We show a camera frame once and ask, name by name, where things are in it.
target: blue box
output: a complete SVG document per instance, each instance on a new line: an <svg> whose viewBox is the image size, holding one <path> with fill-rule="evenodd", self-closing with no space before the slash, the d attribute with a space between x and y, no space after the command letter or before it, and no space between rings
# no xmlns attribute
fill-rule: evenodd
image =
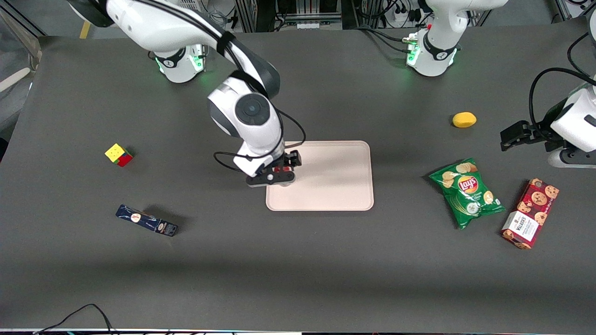
<svg viewBox="0 0 596 335"><path fill-rule="evenodd" d="M178 229L178 226L175 224L171 224L168 221L158 219L153 215L149 215L145 212L128 207L124 204L120 205L120 208L118 208L118 211L116 212L116 216L120 219L134 222L141 227L145 227L151 231L166 236L174 236L174 233L176 233L176 229Z"/></svg>

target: lemon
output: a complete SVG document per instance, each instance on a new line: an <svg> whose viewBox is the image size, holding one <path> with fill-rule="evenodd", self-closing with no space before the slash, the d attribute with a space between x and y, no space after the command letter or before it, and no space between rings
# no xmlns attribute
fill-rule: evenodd
<svg viewBox="0 0 596 335"><path fill-rule="evenodd" d="M453 125L458 128L467 128L471 127L476 123L476 116L470 113L469 111L463 111L461 113L457 113L453 117Z"/></svg>

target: green chip bag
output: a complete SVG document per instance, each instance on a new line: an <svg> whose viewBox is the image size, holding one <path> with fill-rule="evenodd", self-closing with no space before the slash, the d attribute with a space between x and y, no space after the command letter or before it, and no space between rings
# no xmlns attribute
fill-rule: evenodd
<svg viewBox="0 0 596 335"><path fill-rule="evenodd" d="M460 229L467 227L472 219L505 210L482 182L472 158L439 170L430 178L443 189Z"/></svg>

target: red cookie box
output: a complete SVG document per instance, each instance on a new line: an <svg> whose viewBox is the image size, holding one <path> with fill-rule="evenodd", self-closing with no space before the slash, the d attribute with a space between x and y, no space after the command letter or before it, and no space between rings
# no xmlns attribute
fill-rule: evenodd
<svg viewBox="0 0 596 335"><path fill-rule="evenodd" d="M532 179L516 210L509 214L501 235L519 249L531 249L558 193L558 188Z"/></svg>

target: metal frame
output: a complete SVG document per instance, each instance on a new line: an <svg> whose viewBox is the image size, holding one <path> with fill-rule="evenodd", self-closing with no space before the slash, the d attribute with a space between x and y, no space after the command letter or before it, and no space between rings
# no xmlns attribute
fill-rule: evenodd
<svg viewBox="0 0 596 335"><path fill-rule="evenodd" d="M561 19L563 21L571 20L573 18L571 16L571 13L569 13L569 9L567 7L567 4L566 4L565 0L555 0L555 4L557 5L557 9L558 9L559 14L561 15ZM586 9L584 9L582 11L582 13L579 16L588 15L591 12L593 12L595 8L596 8L596 2L593 2L592 1L586 7Z"/></svg>
<svg viewBox="0 0 596 335"><path fill-rule="evenodd" d="M256 0L234 0L238 11L238 20L242 24L245 33L257 31L257 2Z"/></svg>

